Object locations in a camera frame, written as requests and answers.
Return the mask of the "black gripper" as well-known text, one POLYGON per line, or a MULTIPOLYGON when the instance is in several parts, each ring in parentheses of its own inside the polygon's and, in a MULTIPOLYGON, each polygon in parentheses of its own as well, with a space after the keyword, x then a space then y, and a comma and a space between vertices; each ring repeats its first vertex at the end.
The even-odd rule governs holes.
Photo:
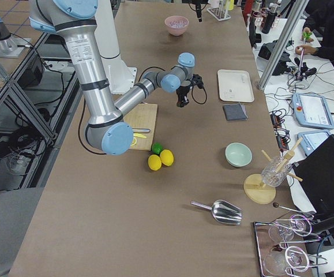
POLYGON ((192 82, 187 81, 186 84, 181 84, 181 86, 176 90, 178 97, 177 107, 185 107, 189 104, 188 93, 193 88, 192 82))

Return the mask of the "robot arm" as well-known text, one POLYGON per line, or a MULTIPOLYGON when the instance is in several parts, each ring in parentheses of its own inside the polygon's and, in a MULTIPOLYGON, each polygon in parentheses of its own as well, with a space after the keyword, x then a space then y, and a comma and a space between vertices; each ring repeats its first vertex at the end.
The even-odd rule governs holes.
POLYGON ((123 154, 132 143, 133 131, 113 102, 96 43, 98 2, 30 1, 29 6, 32 28, 65 41, 90 112, 85 129, 88 144, 105 154, 123 154))
POLYGON ((193 54, 182 53, 178 57, 178 63, 171 70, 151 71, 144 74, 138 83, 115 101, 116 108, 126 115, 158 88, 168 93, 173 93, 180 87, 190 88, 195 61, 193 54))

